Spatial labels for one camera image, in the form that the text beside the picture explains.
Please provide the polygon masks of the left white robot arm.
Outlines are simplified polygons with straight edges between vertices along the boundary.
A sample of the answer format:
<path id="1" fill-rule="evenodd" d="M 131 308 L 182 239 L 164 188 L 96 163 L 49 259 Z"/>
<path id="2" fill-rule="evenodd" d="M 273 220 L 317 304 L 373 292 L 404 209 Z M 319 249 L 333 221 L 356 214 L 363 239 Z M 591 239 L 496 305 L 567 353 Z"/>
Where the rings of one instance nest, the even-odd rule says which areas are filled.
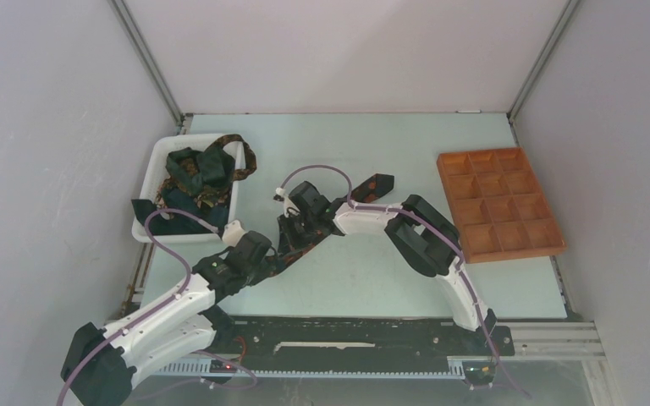
<path id="1" fill-rule="evenodd" d="M 199 350 L 230 348 L 234 320 L 218 304 L 269 276 L 272 243 L 249 231 L 227 246 L 188 265 L 173 288 L 131 315 L 80 327 L 63 362 L 58 399 L 72 392 L 84 405 L 120 405 L 165 365 Z"/>

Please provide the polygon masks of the dark green tie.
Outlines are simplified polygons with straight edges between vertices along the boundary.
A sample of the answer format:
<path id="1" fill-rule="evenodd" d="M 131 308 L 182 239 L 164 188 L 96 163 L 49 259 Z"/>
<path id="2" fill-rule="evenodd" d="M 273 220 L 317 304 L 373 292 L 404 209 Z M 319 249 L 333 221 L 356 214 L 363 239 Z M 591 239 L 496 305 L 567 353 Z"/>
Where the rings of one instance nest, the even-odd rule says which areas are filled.
<path id="1" fill-rule="evenodd" d="M 199 217 L 215 228 L 228 222 L 235 159 L 221 147 L 197 151 L 184 148 L 168 153 L 167 177 L 157 187 L 152 200 L 134 199 L 131 205 L 140 225 L 159 209 L 180 213 L 161 213 L 150 222 L 155 236 L 204 234 L 211 230 L 186 216 Z"/>

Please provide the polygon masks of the brown patterned tie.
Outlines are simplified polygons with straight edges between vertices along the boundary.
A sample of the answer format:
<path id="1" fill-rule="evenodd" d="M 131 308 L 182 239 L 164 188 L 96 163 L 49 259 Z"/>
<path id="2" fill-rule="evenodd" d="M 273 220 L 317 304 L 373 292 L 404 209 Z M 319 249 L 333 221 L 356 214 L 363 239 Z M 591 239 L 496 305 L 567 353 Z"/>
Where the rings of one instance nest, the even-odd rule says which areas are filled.
<path id="1" fill-rule="evenodd" d="M 160 156 L 152 201 L 209 215 L 227 211 L 239 181 L 257 170 L 256 153 L 240 134 L 195 134 L 158 143 Z"/>

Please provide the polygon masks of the white plastic basket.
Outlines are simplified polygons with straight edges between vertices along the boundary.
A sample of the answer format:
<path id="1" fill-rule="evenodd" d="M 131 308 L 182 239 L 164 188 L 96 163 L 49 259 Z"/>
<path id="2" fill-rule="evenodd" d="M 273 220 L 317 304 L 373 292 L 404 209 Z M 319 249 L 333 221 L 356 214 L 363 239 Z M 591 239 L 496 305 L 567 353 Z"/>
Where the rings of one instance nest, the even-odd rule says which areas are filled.
<path id="1" fill-rule="evenodd" d="M 186 147 L 190 147 L 197 151 L 204 151 L 210 144 L 223 135 L 225 134 L 185 134 L 160 139 L 153 147 L 150 161 L 145 172 L 145 178 L 140 189 L 139 198 L 155 202 L 159 186 L 168 177 L 166 170 L 166 159 L 168 153 Z M 233 157 L 235 169 L 245 169 L 245 149 L 242 142 L 231 142 L 223 149 Z M 240 181 L 234 182 L 230 192 L 229 212 L 226 223 L 232 222 L 236 218 L 239 187 Z M 131 234 L 132 237 L 140 243 L 151 242 L 145 229 L 135 217 L 131 226 Z M 220 238 L 213 233 L 165 235 L 156 236 L 156 239 L 165 245 L 211 243 L 220 241 Z"/>

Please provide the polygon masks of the orange compartment tray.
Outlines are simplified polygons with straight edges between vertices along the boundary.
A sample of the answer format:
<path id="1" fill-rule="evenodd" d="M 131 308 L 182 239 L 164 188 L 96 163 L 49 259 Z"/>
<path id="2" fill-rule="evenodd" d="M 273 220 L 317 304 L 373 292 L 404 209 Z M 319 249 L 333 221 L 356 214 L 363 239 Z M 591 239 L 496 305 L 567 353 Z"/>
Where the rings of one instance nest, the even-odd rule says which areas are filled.
<path id="1" fill-rule="evenodd" d="M 556 256 L 566 250 L 522 148 L 442 153 L 437 168 L 466 262 Z"/>

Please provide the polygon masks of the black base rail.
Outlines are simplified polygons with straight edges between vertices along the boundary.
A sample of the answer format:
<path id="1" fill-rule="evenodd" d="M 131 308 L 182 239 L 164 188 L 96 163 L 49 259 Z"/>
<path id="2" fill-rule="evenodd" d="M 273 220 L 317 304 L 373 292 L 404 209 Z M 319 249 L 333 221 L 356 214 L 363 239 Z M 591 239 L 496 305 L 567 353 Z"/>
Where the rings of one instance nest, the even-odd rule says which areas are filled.
<path id="1" fill-rule="evenodd" d="M 254 372 L 444 373 L 457 359 L 512 356 L 510 329 L 470 332 L 450 319 L 236 316 L 208 352 Z"/>

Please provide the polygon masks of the aluminium frame profile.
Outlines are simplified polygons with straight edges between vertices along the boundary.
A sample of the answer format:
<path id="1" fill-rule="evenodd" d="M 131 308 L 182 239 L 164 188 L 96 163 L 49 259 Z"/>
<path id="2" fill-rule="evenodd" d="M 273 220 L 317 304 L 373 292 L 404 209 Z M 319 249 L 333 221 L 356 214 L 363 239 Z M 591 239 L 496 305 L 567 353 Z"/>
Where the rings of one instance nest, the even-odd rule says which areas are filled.
<path id="1" fill-rule="evenodd" d="M 539 361 L 600 361 L 606 355 L 592 321 L 507 321 L 515 355 L 512 359 Z"/>

